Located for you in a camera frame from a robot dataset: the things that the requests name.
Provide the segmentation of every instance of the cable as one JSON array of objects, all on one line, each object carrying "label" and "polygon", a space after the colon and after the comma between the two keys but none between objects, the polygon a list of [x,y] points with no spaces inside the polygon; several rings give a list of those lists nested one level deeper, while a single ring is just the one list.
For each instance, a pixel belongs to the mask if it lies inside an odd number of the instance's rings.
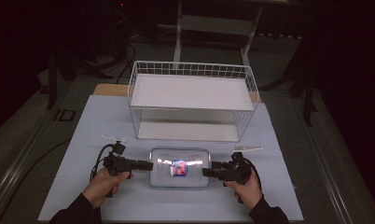
[{"label": "cable", "polygon": [[90,181],[97,175],[98,164],[100,163],[100,161],[102,161],[102,160],[100,160],[100,158],[103,156],[104,150],[106,150],[107,147],[113,147],[113,146],[114,146],[113,144],[108,144],[101,149],[101,151],[100,151],[100,153],[98,154],[98,157],[97,157],[97,162],[95,162],[94,167],[92,167],[92,169],[91,169]]},{"label": "cable", "polygon": [[10,196],[9,200],[7,201],[7,204],[5,205],[5,208],[4,208],[4,211],[2,212],[1,216],[0,216],[0,222],[1,222],[1,219],[2,217],[4,217],[5,213],[7,212],[7,209],[9,208],[11,202],[13,201],[13,198],[16,196],[16,193],[17,191],[19,190],[19,188],[21,187],[21,184],[24,182],[25,178],[27,177],[28,174],[31,173],[31,171],[34,169],[34,167],[40,162],[42,161],[43,158],[45,158],[50,152],[52,152],[53,150],[55,150],[56,148],[62,146],[63,144],[67,143],[71,141],[71,138],[69,139],[66,139],[65,141],[57,144],[55,147],[52,147],[51,149],[49,149],[47,152],[45,152],[41,157],[39,157],[35,162],[34,164],[31,165],[31,167],[28,169],[28,171],[25,173],[25,175],[21,178],[21,181],[20,183],[17,185],[17,187],[14,189],[13,191],[13,194]]},{"label": "cable", "polygon": [[124,64],[124,62],[120,62],[118,65],[116,65],[115,67],[113,68],[110,68],[109,70],[103,70],[104,73],[108,73],[108,72],[112,72],[118,68],[120,68],[122,65]]},{"label": "cable", "polygon": [[252,169],[253,169],[254,172],[255,172],[255,175],[257,176],[257,183],[259,184],[259,188],[260,188],[260,190],[261,190],[261,181],[260,181],[260,176],[259,176],[259,173],[257,172],[257,168],[256,168],[256,166],[255,166],[250,160],[248,160],[247,158],[243,158],[243,160],[246,161],[246,162],[248,162],[248,163],[251,165]]},{"label": "cable", "polygon": [[118,75],[118,79],[116,80],[116,84],[118,84],[118,82],[120,81],[120,78],[123,76],[123,73],[126,71],[126,69],[129,67],[130,70],[132,71],[132,62],[134,60],[134,57],[135,57],[135,47],[130,44],[130,43],[127,43],[128,46],[130,46],[132,48],[132,57],[129,58],[128,54],[126,53],[126,62],[127,62],[127,65],[123,68],[123,70],[120,72],[120,74]]},{"label": "cable", "polygon": [[106,68],[109,68],[111,66],[115,66],[117,65],[118,63],[122,63],[122,56],[120,53],[116,53],[114,55],[114,59],[110,62],[106,62],[106,63],[91,63],[90,61],[85,61],[86,63],[89,63],[92,67],[95,67],[97,69],[100,69],[100,70],[104,70]]},{"label": "cable", "polygon": [[[159,34],[158,37],[162,37],[164,35],[171,34],[173,32],[176,32],[176,28],[172,28],[169,31],[166,31],[162,34]],[[132,40],[132,41],[136,41],[136,42],[149,42],[149,41],[152,40],[152,38],[147,37],[147,36],[144,36],[144,38],[140,39],[140,38],[138,38],[140,35],[145,35],[145,33],[142,32],[142,33],[138,33],[136,35],[132,35],[132,36],[129,37],[129,39]]]}]

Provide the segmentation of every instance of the black sleeve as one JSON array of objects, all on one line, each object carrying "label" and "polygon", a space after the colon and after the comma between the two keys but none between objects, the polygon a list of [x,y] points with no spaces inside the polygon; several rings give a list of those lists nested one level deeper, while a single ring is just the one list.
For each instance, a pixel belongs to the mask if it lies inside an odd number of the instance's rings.
[{"label": "black sleeve", "polygon": [[68,206],[60,210],[49,224],[102,224],[100,208],[93,209],[91,203],[83,196],[79,196]]},{"label": "black sleeve", "polygon": [[249,216],[255,221],[255,224],[289,223],[283,210],[280,207],[270,207],[266,200],[264,200],[264,197],[249,212]]}]

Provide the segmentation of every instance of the human hand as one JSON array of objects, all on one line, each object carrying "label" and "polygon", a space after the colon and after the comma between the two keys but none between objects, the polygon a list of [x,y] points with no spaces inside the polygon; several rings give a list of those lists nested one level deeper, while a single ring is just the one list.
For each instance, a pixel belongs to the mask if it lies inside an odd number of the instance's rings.
[{"label": "human hand", "polygon": [[113,194],[118,192],[118,184],[129,177],[129,172],[123,172],[111,176],[106,168],[101,169],[91,180],[82,194],[91,203],[94,209],[100,207],[105,202],[105,195],[112,190]]},{"label": "human hand", "polygon": [[257,205],[263,196],[257,180],[257,175],[252,168],[251,176],[244,185],[234,181],[225,181],[225,184],[231,189],[234,189],[234,197],[238,198],[240,196],[241,200],[243,200],[243,204],[245,204],[249,211]]}]

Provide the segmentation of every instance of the white table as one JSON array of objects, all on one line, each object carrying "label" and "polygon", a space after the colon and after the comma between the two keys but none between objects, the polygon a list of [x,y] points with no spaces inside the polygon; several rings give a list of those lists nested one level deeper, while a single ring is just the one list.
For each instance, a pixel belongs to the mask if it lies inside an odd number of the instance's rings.
[{"label": "white table", "polygon": [[[99,151],[111,140],[101,136],[127,139],[123,154],[128,159],[146,160],[153,147],[203,147],[210,151],[212,161],[230,161],[235,143],[138,140],[132,127],[127,98],[92,95],[76,127],[75,134],[62,160],[38,220],[50,220],[66,208],[87,186],[90,170]],[[280,206],[289,220],[302,220],[283,154],[279,148],[269,113],[259,104],[240,146],[263,146],[245,152],[256,167],[263,193],[271,206]],[[133,171],[134,178],[123,182],[119,193],[102,207],[104,221],[112,222],[247,222],[252,221],[242,204],[238,204],[229,188],[211,180],[202,190],[152,189],[148,172]]]}]

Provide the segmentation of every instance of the sticker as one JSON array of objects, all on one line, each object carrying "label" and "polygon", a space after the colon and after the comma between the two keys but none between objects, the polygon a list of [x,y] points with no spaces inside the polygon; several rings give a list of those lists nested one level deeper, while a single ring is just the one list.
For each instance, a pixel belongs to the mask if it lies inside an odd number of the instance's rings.
[{"label": "sticker", "polygon": [[173,161],[170,172],[172,176],[185,176],[188,173],[188,163],[185,161]]}]

